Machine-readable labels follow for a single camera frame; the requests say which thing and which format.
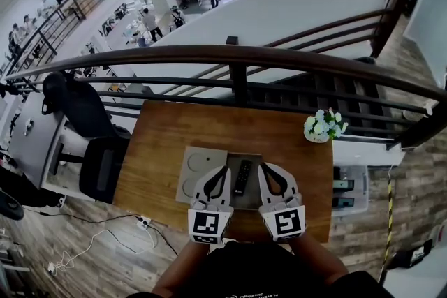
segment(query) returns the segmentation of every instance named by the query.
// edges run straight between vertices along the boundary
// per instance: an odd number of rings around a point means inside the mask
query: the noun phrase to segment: black shirt
[[[159,298],[138,293],[129,298]],[[229,242],[215,250],[177,297],[393,297],[368,273],[341,277],[330,287],[312,275],[299,259],[274,244]]]

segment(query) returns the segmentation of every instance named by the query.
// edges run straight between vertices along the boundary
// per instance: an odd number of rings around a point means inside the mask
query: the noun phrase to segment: gray floor
[[[406,20],[402,19],[378,62],[408,73],[419,80],[433,83],[427,64],[414,44],[402,39]],[[420,99],[387,91],[408,103]],[[447,217],[447,131],[438,134],[422,147],[408,153],[402,164],[391,170],[394,195],[392,250],[422,242],[432,227]],[[370,170],[370,202],[365,214],[334,218],[326,246],[337,254],[350,271],[364,269],[379,277],[385,253],[388,229],[388,168]],[[100,202],[88,203],[67,199],[61,210],[91,220],[102,220],[123,214],[117,208]],[[159,237],[158,245],[141,255],[134,255],[116,244],[109,234],[101,234],[88,253],[75,261],[75,267],[50,276],[45,268],[56,262],[67,250],[73,257],[85,250],[91,236],[103,228],[136,251],[147,248],[149,236],[138,229],[133,218],[122,218],[94,225],[65,216],[43,217],[27,212],[24,220],[10,221],[1,217],[13,238],[23,245],[32,273],[32,282],[52,297],[125,297],[137,291],[149,291],[174,255]],[[170,243],[180,250],[187,242],[183,233],[163,228]]]

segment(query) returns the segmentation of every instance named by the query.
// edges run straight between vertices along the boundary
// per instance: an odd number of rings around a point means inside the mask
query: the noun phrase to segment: black office chair
[[[96,90],[66,73],[51,73],[43,81],[45,113],[62,111],[75,132],[89,138],[83,158],[62,154],[60,160],[82,163],[79,187],[95,200],[112,203],[130,133],[114,126]]]

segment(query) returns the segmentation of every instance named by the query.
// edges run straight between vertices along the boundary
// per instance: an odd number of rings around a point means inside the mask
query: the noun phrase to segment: flower pot
[[[305,138],[313,143],[326,143],[329,140],[329,135],[327,133],[315,134],[309,133],[309,131],[305,132]]]

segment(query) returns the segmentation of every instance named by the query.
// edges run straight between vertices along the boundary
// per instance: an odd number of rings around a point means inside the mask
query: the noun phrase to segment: electrical outlet
[[[54,265],[54,263],[49,263],[48,264],[48,273],[51,274],[52,276],[56,276],[56,266]]]
[[[152,219],[144,217],[144,216],[140,216],[140,218],[137,221],[137,226],[141,229],[141,230],[147,230],[147,228],[149,227],[149,224],[151,223]]]

